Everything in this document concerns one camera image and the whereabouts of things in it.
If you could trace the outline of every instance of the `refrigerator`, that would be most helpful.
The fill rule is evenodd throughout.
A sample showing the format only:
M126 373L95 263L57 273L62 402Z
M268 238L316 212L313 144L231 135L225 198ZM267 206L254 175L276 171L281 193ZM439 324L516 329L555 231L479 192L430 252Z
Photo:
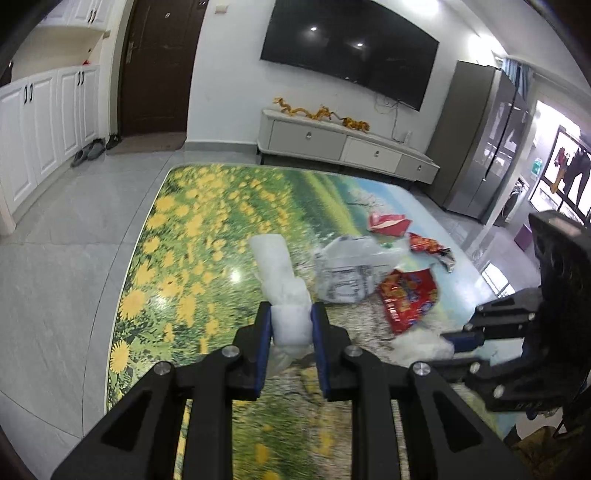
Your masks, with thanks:
M440 166L427 194L443 209L480 220L527 121L527 104L502 70L458 61L426 152Z

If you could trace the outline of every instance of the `tiled floor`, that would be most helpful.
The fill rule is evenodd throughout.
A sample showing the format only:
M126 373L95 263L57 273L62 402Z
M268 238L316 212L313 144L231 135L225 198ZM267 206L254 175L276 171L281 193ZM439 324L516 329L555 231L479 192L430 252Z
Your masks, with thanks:
M39 480L102 417L107 350L135 241L169 169L256 163L252 154L191 152L101 157L69 170L0 241L0 424ZM539 273L503 229L423 205L473 259L514 289Z

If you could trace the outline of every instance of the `television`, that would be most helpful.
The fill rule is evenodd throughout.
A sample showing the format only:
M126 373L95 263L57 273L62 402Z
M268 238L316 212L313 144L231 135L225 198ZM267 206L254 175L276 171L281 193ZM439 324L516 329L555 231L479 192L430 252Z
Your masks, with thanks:
M357 83L419 110L438 46L370 0L277 0L261 60Z

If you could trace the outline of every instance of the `door handle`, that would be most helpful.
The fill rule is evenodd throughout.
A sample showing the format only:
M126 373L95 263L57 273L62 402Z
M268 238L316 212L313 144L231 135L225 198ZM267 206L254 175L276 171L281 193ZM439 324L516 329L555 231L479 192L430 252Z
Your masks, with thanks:
M129 64L131 63L131 56L134 54L134 43L133 41L130 41L127 44L127 55L125 56L125 63Z

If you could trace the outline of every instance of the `brown door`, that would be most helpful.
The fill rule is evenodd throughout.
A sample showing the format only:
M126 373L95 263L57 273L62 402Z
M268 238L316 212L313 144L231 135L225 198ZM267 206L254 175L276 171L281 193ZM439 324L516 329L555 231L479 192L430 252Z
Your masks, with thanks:
M206 7L207 0L136 0L122 59L122 135L187 130Z

